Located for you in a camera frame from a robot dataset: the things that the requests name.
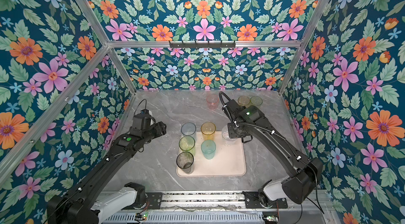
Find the teal textured plastic cup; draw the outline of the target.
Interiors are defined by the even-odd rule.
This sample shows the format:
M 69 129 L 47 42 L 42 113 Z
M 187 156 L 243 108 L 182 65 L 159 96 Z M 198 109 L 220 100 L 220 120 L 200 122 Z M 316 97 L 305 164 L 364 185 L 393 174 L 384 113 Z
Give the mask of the teal textured plastic cup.
M 204 140 L 201 144 L 201 151 L 207 160 L 213 159 L 216 153 L 216 143 L 213 140 Z

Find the pink short plastic cup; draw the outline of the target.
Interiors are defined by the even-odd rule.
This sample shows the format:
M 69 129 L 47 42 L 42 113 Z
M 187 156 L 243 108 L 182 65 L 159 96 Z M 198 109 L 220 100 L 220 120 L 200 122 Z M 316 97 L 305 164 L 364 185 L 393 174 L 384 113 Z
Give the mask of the pink short plastic cup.
M 215 110 L 218 107 L 219 96 L 217 94 L 209 94 L 206 97 L 207 107 L 210 110 Z

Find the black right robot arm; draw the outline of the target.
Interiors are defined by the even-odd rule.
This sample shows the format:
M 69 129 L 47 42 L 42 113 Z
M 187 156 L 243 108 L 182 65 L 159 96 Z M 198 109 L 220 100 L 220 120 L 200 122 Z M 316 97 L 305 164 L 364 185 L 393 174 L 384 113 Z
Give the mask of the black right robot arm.
M 268 200 L 289 198 L 296 204 L 316 189 L 322 176 L 323 163 L 317 157 L 310 159 L 293 146 L 270 123 L 265 114 L 255 106 L 240 106 L 235 100 L 223 104 L 222 110 L 229 118 L 229 136 L 259 140 L 284 168 L 287 176 L 271 180 L 259 189 Z

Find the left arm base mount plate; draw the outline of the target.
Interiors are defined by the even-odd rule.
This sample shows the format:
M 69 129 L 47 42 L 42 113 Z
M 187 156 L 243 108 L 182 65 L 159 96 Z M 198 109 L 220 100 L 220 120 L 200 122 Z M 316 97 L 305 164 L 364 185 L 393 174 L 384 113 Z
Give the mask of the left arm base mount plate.
M 158 210 L 161 207 L 162 203 L 162 192 L 147 192 L 146 193 L 146 200 L 144 203 L 135 203 L 132 206 L 132 209 L 135 210 Z

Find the green tall plastic tumbler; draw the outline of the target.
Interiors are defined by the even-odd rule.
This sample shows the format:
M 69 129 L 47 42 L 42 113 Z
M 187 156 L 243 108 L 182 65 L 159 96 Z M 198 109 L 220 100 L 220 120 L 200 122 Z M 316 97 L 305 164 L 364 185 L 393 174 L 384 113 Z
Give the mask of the green tall plastic tumbler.
M 192 136 L 183 136 L 179 141 L 179 148 L 181 152 L 189 152 L 195 155 L 196 142 Z

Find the blue tall plastic tumbler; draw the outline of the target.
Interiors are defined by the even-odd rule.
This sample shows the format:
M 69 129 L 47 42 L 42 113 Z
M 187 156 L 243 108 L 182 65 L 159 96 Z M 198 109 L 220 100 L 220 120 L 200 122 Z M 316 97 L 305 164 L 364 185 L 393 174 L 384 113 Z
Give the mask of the blue tall plastic tumbler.
M 180 131 L 181 131 L 182 136 L 191 136 L 193 138 L 196 138 L 197 128 L 196 128 L 196 125 L 192 122 L 187 122 L 187 123 L 183 124 L 181 126 Z

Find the yellow tall plastic tumbler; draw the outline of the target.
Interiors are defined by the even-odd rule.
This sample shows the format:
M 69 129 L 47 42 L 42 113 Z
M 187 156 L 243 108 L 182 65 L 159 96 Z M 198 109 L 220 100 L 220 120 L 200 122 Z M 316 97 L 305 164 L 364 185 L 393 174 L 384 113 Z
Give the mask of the yellow tall plastic tumbler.
M 200 131 L 203 140 L 214 140 L 216 133 L 216 125 L 212 122 L 205 122 L 201 125 Z

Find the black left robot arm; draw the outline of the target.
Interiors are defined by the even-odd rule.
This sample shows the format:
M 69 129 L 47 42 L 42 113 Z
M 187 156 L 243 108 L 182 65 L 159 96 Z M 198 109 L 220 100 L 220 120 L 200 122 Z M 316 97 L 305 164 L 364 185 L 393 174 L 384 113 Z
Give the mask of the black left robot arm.
M 126 134 L 112 143 L 110 150 L 77 185 L 63 196 L 53 196 L 47 203 L 47 224 L 101 224 L 116 212 L 128 206 L 143 207 L 147 203 L 145 187 L 129 182 L 118 192 L 97 200 L 104 187 L 132 157 L 141 152 L 153 139 L 167 133 L 164 122 L 144 109 L 134 115 L 133 124 Z

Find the clear short plastic cup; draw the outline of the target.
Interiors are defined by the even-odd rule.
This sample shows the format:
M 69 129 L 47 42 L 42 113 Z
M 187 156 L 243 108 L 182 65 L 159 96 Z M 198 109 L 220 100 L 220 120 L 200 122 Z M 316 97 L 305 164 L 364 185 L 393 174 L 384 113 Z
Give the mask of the clear short plastic cup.
M 221 130 L 221 136 L 223 139 L 223 144 L 225 146 L 231 146 L 237 143 L 238 138 L 231 138 L 228 126 L 224 126 Z

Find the grey smoked plastic tumbler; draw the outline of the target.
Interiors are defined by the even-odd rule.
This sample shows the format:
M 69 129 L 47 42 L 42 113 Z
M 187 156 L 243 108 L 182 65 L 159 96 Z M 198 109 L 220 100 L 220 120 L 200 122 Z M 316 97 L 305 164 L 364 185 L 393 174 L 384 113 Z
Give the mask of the grey smoked plastic tumbler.
M 177 167 L 186 174 L 194 171 L 194 156 L 190 152 L 181 152 L 176 159 Z

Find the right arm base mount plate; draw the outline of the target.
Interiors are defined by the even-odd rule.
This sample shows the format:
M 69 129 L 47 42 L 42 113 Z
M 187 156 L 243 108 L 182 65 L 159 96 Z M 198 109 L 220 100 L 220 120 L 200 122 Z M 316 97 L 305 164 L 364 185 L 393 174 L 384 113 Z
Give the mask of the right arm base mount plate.
M 243 191 L 245 207 L 247 209 L 287 209 L 288 203 L 285 198 L 270 200 L 264 193 Z

